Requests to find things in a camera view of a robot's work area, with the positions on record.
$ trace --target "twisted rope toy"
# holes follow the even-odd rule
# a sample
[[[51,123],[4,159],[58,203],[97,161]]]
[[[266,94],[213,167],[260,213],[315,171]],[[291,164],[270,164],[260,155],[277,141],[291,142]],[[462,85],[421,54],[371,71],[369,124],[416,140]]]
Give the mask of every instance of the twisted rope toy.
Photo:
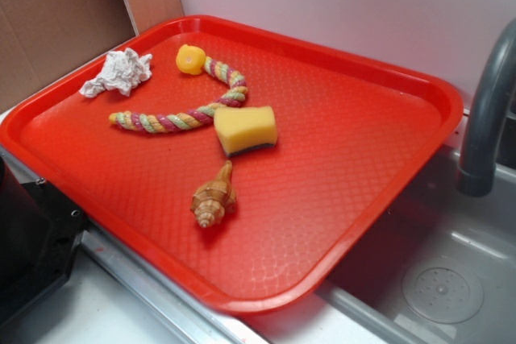
[[[148,133],[177,133],[190,131],[213,122],[220,107],[240,107],[248,94],[245,77],[227,64],[206,56],[201,48],[183,45],[176,58],[177,67],[184,73],[198,75],[204,70],[229,86],[229,91],[206,106],[178,114],[138,114],[125,111],[110,114],[111,124],[129,131]]]

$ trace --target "multicolored rope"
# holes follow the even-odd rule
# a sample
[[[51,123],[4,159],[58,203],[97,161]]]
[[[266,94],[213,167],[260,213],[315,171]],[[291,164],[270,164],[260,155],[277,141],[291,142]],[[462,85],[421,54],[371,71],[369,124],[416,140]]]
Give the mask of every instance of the multicolored rope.
[[[130,131],[148,133],[177,133],[190,131],[213,122],[215,111],[220,107],[240,107],[245,102],[248,87],[245,77],[227,64],[206,56],[204,71],[229,86],[229,91],[206,106],[178,114],[138,114],[130,111],[113,113],[112,124]]]

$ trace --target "white wall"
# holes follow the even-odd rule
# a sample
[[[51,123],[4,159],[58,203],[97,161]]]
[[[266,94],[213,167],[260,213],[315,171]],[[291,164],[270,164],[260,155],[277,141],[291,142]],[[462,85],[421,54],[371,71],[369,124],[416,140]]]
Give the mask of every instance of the white wall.
[[[516,0],[181,0],[214,15],[443,78],[466,106]]]

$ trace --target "brown spiral shell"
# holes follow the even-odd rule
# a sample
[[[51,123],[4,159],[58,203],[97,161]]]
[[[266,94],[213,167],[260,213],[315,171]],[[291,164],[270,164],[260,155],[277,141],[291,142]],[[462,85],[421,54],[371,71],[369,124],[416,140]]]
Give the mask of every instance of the brown spiral shell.
[[[214,180],[197,189],[190,210],[202,228],[219,224],[226,212],[235,210],[236,191],[231,185],[233,164],[227,160]]]

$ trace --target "tray rim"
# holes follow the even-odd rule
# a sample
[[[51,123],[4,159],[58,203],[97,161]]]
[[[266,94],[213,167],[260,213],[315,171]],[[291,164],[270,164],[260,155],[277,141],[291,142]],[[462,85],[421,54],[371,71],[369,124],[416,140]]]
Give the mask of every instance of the tray rim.
[[[227,313],[247,314],[280,308],[313,291],[346,252],[352,248],[353,243],[376,221],[388,203],[405,188],[416,173],[435,154],[448,135],[453,132],[462,119],[463,102],[457,90],[451,84],[437,77],[207,15],[171,19],[149,29],[142,35],[129,39],[112,50],[131,47],[137,52],[145,51],[163,40],[164,35],[166,35],[166,38],[186,32],[204,32],[224,39],[237,40],[234,36],[231,36],[231,33],[235,33],[235,29],[239,32],[238,41],[252,45],[254,48],[272,51],[280,56],[295,56],[296,60],[316,64],[321,68],[345,73],[378,85],[382,85],[387,80],[396,80],[397,88],[389,86],[391,89],[421,97],[435,106],[441,114],[441,125],[436,133],[416,152],[412,160],[402,170],[398,171],[394,179],[374,199],[372,205],[368,206],[352,223],[347,232],[341,235],[334,246],[305,277],[285,291],[273,296],[257,299],[236,299],[228,296],[222,289],[216,288],[204,277],[181,263],[179,259],[175,259],[162,251],[153,241],[142,237],[122,220],[114,216],[102,220],[101,225],[107,231],[115,235],[116,238],[120,238],[132,250],[142,255],[169,278],[177,280],[177,271],[184,273],[183,280],[178,281],[178,283],[209,306]],[[59,176],[53,176],[52,168],[44,161],[35,158],[25,147],[17,143],[16,136],[23,128],[23,124],[29,119],[54,106],[56,101],[60,102],[76,93],[77,89],[71,81],[77,77],[88,79],[90,74],[93,74],[94,77],[102,68],[104,60],[104,55],[99,56],[96,60],[85,64],[68,76],[42,89],[17,105],[0,124],[0,143],[30,169],[40,176],[45,176],[79,204],[85,201],[81,190],[67,184]],[[102,209],[102,206],[95,206],[95,209]],[[149,248],[153,250],[151,258],[144,254]]]

